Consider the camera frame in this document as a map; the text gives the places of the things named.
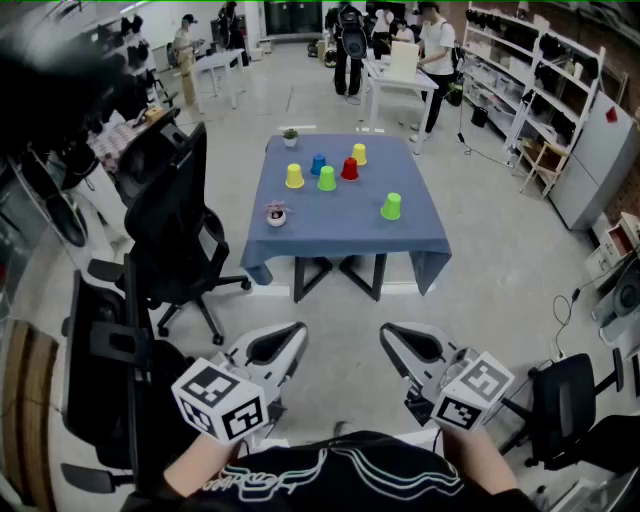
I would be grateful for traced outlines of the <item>blue tablecloth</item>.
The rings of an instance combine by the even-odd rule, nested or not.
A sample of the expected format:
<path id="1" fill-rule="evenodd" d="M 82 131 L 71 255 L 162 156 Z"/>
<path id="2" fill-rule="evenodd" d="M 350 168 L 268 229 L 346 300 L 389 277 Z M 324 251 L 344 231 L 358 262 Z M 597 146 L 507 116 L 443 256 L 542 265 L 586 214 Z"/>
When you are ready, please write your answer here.
<path id="1" fill-rule="evenodd" d="M 310 168 L 321 153 L 340 172 L 353 146 L 366 146 L 368 162 L 355 181 L 336 180 L 330 192 L 318 189 Z M 300 165 L 304 186 L 285 185 L 287 166 Z M 401 195 L 401 217 L 383 218 L 386 196 Z M 265 206 L 283 201 L 291 210 L 281 227 L 266 221 Z M 273 136 L 266 146 L 241 266 L 259 285 L 273 277 L 267 266 L 276 257 L 327 257 L 409 254 L 420 294 L 426 294 L 451 258 L 438 212 L 404 139 L 385 135 L 313 134 L 287 148 Z"/>

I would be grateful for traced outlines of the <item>pink plant in white pot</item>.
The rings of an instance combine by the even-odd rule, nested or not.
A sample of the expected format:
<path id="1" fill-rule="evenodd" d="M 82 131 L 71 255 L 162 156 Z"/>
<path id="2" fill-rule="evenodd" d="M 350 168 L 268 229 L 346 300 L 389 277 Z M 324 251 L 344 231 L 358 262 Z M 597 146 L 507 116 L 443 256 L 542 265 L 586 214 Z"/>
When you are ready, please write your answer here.
<path id="1" fill-rule="evenodd" d="M 265 206 L 266 221 L 272 227 L 283 226 L 290 212 L 291 210 L 283 201 L 271 201 Z"/>

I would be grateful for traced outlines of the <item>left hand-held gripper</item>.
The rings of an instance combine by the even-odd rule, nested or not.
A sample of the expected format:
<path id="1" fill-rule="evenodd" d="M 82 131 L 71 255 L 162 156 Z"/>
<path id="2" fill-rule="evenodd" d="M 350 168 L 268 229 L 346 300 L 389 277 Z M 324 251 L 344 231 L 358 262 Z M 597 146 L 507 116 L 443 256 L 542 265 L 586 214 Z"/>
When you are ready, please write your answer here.
<path id="1" fill-rule="evenodd" d="M 221 444 L 234 444 L 273 423 L 267 395 L 279 395 L 308 345 L 305 323 L 285 322 L 242 335 L 225 354 L 235 363 L 264 363 L 264 388 L 199 358 L 172 384 L 184 421 Z"/>

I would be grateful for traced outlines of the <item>black gear on wall rack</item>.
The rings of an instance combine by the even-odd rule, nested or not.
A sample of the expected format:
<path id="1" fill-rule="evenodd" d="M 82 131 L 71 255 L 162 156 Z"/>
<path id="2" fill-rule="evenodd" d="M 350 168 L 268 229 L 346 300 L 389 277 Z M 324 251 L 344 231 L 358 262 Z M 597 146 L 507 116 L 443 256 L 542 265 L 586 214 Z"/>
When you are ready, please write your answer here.
<path id="1" fill-rule="evenodd" d="M 149 57 L 149 44 L 142 36 L 143 19 L 135 14 L 132 19 L 121 19 L 120 40 L 126 49 L 128 66 L 141 68 Z"/>

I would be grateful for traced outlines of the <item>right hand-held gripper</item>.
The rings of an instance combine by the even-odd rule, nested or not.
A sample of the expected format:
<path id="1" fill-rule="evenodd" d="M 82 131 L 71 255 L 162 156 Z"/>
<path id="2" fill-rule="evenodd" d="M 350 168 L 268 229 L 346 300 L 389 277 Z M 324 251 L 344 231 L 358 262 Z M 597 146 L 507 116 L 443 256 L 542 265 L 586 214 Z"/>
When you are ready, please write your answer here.
<path id="1" fill-rule="evenodd" d="M 471 347 L 457 350 L 444 331 L 431 325 L 387 322 L 379 339 L 395 369 L 409 382 L 405 406 L 420 425 L 433 420 L 472 431 L 514 381 L 491 354 Z M 433 371 L 424 372 L 425 363 L 436 362 Z"/>

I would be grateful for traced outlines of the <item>grey floor fan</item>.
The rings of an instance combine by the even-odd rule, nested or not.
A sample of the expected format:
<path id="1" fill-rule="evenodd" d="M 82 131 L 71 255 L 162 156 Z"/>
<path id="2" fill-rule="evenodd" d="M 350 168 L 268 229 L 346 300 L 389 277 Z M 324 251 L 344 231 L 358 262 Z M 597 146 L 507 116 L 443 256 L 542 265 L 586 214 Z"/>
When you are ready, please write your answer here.
<path id="1" fill-rule="evenodd" d="M 640 318 L 640 259 L 634 258 L 592 311 L 602 341 L 612 346 Z"/>

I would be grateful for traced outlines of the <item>white table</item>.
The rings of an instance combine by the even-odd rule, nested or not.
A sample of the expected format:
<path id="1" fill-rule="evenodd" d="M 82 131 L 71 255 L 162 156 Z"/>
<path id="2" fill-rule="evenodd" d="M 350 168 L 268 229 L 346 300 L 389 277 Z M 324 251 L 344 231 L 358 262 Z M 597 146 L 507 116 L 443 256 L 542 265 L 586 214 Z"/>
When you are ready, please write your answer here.
<path id="1" fill-rule="evenodd" d="M 228 96 L 231 102 L 231 107 L 236 109 L 237 103 L 237 85 L 241 84 L 244 74 L 244 64 L 242 55 L 245 53 L 244 49 L 232 49 L 219 53 L 213 53 L 210 56 L 198 60 L 191 69 L 191 78 L 194 85 L 196 105 L 198 112 L 203 115 L 205 112 L 204 106 L 204 93 L 201 90 L 198 80 L 199 73 L 209 72 L 211 75 L 211 82 L 214 95 L 217 95 L 216 85 L 216 69 L 222 69 L 226 80 L 226 86 Z"/>
<path id="2" fill-rule="evenodd" d="M 385 103 L 401 108 L 422 108 L 422 117 L 413 152 L 420 155 L 429 112 L 438 85 L 421 70 L 413 78 L 394 78 L 381 67 L 380 61 L 363 61 L 358 121 L 369 131 L 378 129 L 379 107 Z"/>

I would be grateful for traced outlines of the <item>brown wooden board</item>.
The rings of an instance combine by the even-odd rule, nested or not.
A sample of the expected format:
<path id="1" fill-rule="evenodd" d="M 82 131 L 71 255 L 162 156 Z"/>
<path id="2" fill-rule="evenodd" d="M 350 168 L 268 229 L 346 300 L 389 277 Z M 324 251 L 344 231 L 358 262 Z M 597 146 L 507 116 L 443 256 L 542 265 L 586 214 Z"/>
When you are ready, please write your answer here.
<path id="1" fill-rule="evenodd" d="M 56 512 L 49 460 L 49 416 L 53 370 L 59 344 L 30 323 L 9 329 L 0 374 L 4 475 L 27 506 Z"/>

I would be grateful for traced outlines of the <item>black table frame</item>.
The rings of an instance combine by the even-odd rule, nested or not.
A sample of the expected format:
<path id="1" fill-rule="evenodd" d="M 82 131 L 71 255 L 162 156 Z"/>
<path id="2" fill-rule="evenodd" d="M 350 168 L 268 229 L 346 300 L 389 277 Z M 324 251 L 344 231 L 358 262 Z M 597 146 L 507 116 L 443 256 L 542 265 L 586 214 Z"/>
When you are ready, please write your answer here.
<path id="1" fill-rule="evenodd" d="M 373 301 L 379 302 L 382 295 L 382 286 L 386 270 L 387 255 L 377 254 L 374 262 L 373 278 L 367 283 L 355 270 L 356 256 L 348 256 L 340 262 L 338 270 L 354 283 L 360 290 Z M 308 263 L 318 267 L 318 271 L 309 280 L 305 278 L 305 270 Z M 332 262 L 325 257 L 294 258 L 294 283 L 293 300 L 299 303 L 308 295 L 334 268 Z"/>

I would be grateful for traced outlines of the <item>black office chair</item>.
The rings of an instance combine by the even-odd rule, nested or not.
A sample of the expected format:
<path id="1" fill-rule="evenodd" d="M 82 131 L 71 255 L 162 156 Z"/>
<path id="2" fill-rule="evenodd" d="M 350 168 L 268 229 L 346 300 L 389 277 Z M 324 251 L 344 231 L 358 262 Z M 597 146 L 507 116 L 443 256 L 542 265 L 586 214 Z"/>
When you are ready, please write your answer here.
<path id="1" fill-rule="evenodd" d="M 613 371 L 598 384 L 585 353 L 544 370 L 530 369 L 532 408 L 501 400 L 524 424 L 500 453 L 529 442 L 527 467 L 541 464 L 547 471 L 559 471 L 585 462 L 617 475 L 640 468 L 640 415 L 609 415 L 596 420 L 597 396 L 611 386 L 618 392 L 624 387 L 620 350 L 615 348 L 612 357 Z"/>
<path id="2" fill-rule="evenodd" d="M 189 359 L 155 337 L 135 263 L 94 261 L 119 282 L 116 292 L 74 275 L 66 338 L 62 419 L 93 446 L 102 469 L 65 463 L 65 479 L 94 493 L 124 484 L 149 493 L 165 468 L 194 440 L 171 392 Z"/>
<path id="3" fill-rule="evenodd" d="M 221 346 L 224 337 L 203 296 L 232 284 L 248 291 L 251 283 L 245 275 L 222 274 L 229 245 L 221 220 L 205 204 L 206 167 L 207 130 L 200 122 L 128 208 L 125 227 L 134 245 L 116 284 L 125 300 L 138 306 L 169 305 L 157 324 L 162 337 L 169 334 L 167 323 L 177 311 L 196 304 L 212 342 Z"/>

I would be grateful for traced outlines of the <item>wooden stool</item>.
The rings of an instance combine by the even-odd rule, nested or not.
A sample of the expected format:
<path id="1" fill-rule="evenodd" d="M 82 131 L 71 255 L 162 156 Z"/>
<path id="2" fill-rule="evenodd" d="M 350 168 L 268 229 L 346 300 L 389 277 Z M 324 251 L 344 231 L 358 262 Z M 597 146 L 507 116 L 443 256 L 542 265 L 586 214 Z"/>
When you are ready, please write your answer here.
<path id="1" fill-rule="evenodd" d="M 539 177 L 544 183 L 542 196 L 546 197 L 558 181 L 569 154 L 558 149 L 549 142 L 539 144 L 529 138 L 520 141 L 520 155 L 516 165 L 522 160 L 529 164 L 529 171 L 519 193 L 522 194 L 525 188 Z"/>

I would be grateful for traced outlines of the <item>person's left forearm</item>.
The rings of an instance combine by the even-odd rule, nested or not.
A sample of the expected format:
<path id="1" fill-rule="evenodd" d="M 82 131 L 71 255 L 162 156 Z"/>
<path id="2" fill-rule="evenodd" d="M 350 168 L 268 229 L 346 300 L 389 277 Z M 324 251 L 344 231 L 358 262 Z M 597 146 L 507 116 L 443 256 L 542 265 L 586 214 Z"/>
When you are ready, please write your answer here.
<path id="1" fill-rule="evenodd" d="M 238 443 L 222 444 L 200 434 L 164 471 L 164 480 L 177 494 L 190 496 L 218 474 L 237 455 L 238 449 Z"/>

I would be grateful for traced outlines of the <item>person's black printed shirt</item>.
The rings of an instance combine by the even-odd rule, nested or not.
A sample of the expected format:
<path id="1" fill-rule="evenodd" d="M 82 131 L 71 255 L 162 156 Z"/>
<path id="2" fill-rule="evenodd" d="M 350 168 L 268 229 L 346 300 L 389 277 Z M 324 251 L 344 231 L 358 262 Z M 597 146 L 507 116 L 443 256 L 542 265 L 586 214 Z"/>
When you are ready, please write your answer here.
<path id="1" fill-rule="evenodd" d="M 492 490 L 444 457 L 371 431 L 181 469 L 121 512 L 539 512 L 516 485 Z"/>

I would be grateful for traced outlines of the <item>person's right forearm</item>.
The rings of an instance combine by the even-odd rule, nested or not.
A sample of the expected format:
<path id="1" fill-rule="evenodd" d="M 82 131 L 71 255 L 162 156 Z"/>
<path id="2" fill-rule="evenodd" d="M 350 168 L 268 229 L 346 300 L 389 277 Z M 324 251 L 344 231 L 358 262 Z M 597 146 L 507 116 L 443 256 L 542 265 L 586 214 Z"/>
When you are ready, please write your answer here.
<path id="1" fill-rule="evenodd" d="M 518 488 L 515 474 L 484 428 L 441 428 L 444 457 L 492 495 Z"/>

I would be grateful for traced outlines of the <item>grey cabinet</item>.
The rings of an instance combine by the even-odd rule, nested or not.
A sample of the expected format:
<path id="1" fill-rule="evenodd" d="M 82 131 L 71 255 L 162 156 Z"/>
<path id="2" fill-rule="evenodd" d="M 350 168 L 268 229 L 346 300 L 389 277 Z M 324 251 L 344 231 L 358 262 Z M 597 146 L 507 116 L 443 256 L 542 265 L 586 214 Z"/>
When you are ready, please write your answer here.
<path id="1" fill-rule="evenodd" d="M 590 229 L 619 190 L 640 154 L 640 129 L 599 92 L 549 198 L 570 230 Z"/>

